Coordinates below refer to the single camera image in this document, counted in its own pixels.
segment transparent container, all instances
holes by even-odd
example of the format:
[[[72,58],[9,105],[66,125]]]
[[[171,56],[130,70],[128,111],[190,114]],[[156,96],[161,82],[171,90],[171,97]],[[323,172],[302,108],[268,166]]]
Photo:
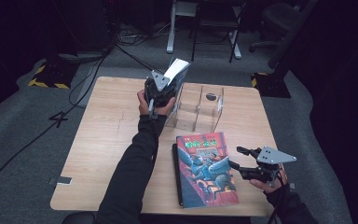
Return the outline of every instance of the transparent container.
[[[213,133],[223,111],[224,89],[184,83],[166,126]]]

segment book cover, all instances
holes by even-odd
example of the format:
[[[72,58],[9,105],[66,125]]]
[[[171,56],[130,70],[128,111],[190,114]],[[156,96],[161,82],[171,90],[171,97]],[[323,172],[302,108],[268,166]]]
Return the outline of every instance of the book cover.
[[[184,208],[240,202],[223,133],[177,136],[174,156],[179,200]]]

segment person's right hand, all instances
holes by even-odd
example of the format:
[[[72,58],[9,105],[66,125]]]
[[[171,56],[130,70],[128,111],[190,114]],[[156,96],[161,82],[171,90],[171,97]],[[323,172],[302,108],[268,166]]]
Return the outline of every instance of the person's right hand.
[[[286,172],[281,169],[280,171],[281,173],[281,177],[282,177],[282,182],[283,184],[287,184],[287,177],[286,177]],[[273,191],[275,191],[276,189],[279,189],[282,185],[281,182],[279,181],[279,179],[275,179],[275,186],[274,188],[272,188],[269,183],[264,183],[260,180],[256,180],[256,179],[251,179],[249,180],[249,183],[255,187],[257,187],[258,189],[263,190],[266,193],[272,193]]]

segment black jacket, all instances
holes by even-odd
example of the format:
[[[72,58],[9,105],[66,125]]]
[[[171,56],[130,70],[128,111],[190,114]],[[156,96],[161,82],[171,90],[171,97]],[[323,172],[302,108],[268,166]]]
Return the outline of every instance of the black jacket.
[[[158,149],[158,137],[166,119],[166,116],[158,115],[158,119],[152,121],[148,116],[140,116],[138,133],[132,138],[132,144],[117,164],[100,204],[97,224],[140,223],[142,199],[153,172],[152,158]],[[279,200],[277,212],[282,223],[317,223],[296,193],[291,192],[287,185],[282,190],[284,194]],[[279,197],[279,190],[267,194],[268,201],[274,206],[277,205]],[[164,220],[159,219],[158,223],[164,223]],[[172,220],[167,220],[165,223],[172,223]],[[185,218],[181,222],[176,217],[174,223],[189,223],[189,221]]]

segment person's left hand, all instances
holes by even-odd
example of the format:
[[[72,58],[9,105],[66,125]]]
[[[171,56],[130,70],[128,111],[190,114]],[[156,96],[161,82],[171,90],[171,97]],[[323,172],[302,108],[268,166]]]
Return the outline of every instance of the person's left hand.
[[[138,100],[139,100],[139,113],[141,115],[148,115],[149,114],[149,105],[145,100],[145,90],[138,91]],[[160,115],[168,116],[171,113],[171,110],[175,104],[175,97],[172,97],[170,101],[164,107],[156,108],[155,111]]]

